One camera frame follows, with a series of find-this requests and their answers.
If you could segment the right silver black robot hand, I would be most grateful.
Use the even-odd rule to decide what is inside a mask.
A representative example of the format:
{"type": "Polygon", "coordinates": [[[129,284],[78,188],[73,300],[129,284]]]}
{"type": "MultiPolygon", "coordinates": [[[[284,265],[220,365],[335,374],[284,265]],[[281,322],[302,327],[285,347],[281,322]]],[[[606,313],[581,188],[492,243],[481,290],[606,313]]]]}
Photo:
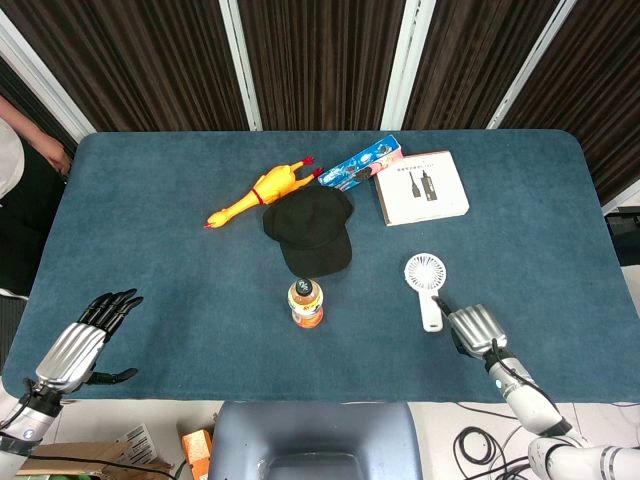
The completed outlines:
{"type": "Polygon", "coordinates": [[[482,304],[453,311],[440,297],[432,296],[448,321],[457,350],[467,356],[482,359],[493,347],[504,349],[507,335],[493,314],[482,304]]]}

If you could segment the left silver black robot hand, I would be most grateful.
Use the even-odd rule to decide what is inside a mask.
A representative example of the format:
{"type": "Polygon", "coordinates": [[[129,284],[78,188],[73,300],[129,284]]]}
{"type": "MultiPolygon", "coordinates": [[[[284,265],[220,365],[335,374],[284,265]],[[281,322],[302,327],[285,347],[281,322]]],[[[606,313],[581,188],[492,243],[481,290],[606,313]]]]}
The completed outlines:
{"type": "Polygon", "coordinates": [[[128,368],[118,373],[96,372],[96,362],[129,312],[144,298],[135,288],[105,293],[95,298],[79,319],[63,330],[36,368],[37,386],[71,394],[82,385],[115,385],[138,373],[128,368]]]}

